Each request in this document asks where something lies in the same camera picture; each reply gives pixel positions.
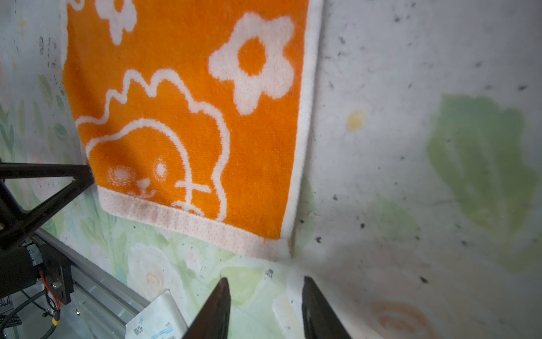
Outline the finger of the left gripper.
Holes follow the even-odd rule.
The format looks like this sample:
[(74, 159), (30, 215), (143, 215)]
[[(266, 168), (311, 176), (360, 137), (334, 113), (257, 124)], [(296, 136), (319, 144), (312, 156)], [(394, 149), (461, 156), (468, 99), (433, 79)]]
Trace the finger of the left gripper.
[(12, 250), (42, 227), (95, 180), (88, 165), (24, 164), (3, 162), (1, 180), (70, 177), (72, 182), (32, 210), (23, 209), (1, 183), (1, 249)]

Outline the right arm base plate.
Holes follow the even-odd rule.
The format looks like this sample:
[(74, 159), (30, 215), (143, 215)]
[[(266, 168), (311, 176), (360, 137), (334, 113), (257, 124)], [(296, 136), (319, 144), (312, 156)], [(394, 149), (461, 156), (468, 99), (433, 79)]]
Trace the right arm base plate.
[(46, 289), (62, 305), (71, 302), (73, 293), (72, 262), (38, 236), (1, 254), (1, 297), (45, 283)]

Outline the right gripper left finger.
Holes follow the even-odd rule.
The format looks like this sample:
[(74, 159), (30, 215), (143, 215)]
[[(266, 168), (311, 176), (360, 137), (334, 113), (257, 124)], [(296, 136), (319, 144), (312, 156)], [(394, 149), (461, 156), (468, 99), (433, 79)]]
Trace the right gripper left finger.
[(230, 327), (230, 312), (230, 285), (224, 277), (215, 286), (183, 339), (226, 339)]

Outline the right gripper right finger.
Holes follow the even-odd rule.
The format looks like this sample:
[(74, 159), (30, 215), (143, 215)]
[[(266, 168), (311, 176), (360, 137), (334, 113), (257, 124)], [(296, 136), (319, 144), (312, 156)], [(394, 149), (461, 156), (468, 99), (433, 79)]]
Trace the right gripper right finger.
[(320, 288), (309, 276), (303, 280), (302, 318), (307, 339), (351, 339)]

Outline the orange white floral towel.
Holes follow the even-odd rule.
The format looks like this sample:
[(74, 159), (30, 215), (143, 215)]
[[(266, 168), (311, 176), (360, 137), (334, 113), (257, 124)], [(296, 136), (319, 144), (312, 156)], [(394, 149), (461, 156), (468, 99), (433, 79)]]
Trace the orange white floral towel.
[(292, 255), (321, 1), (62, 1), (62, 75), (114, 216)]

